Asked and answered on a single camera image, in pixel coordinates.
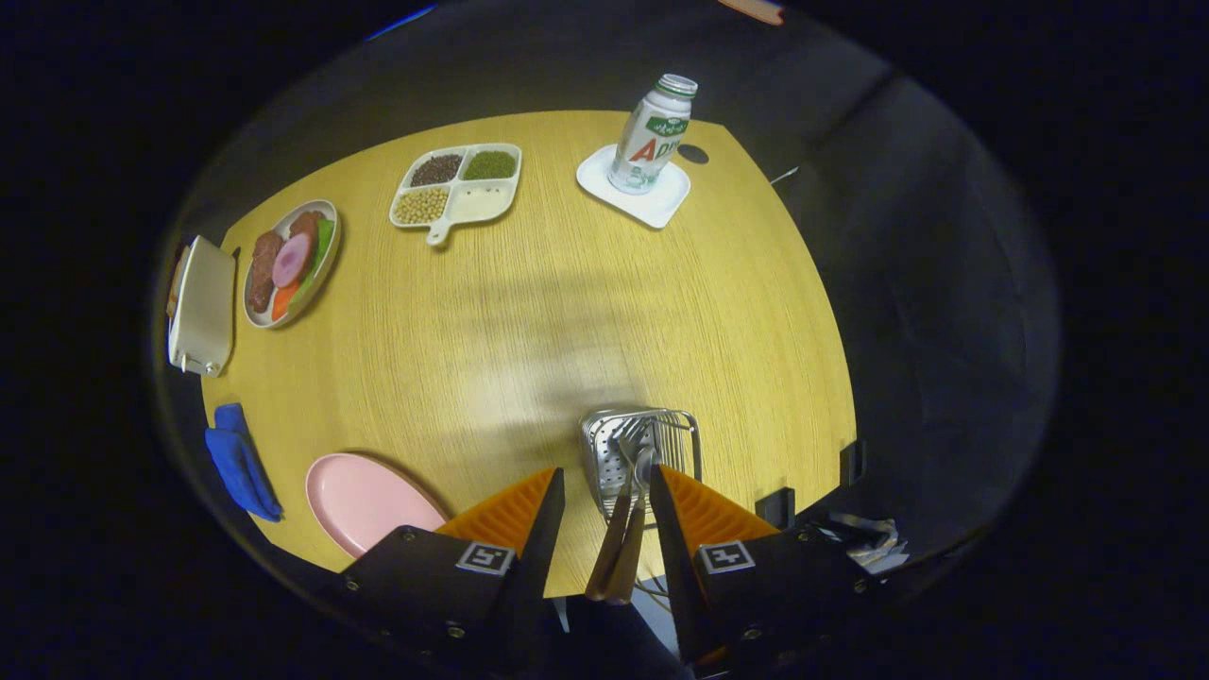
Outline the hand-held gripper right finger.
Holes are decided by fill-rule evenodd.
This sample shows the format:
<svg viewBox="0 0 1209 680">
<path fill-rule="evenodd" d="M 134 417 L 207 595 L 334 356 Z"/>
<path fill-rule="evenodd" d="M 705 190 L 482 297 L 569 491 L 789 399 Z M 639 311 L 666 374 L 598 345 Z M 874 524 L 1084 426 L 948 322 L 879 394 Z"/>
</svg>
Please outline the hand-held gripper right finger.
<svg viewBox="0 0 1209 680">
<path fill-rule="evenodd" d="M 649 503 L 692 672 L 806 672 L 874 607 L 874 577 L 816 528 L 774 528 L 663 465 L 652 468 Z"/>
</svg>

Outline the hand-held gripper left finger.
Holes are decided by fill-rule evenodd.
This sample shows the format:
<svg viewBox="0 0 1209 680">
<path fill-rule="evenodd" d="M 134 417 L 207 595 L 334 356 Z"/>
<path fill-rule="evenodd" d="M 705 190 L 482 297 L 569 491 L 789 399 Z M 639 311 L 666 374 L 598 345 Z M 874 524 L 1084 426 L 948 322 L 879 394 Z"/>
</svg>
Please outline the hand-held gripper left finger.
<svg viewBox="0 0 1209 680">
<path fill-rule="evenodd" d="M 522 676 L 540 659 L 563 469 L 540 469 L 434 531 L 401 525 L 330 581 L 341 620 L 440 676 Z"/>
</svg>

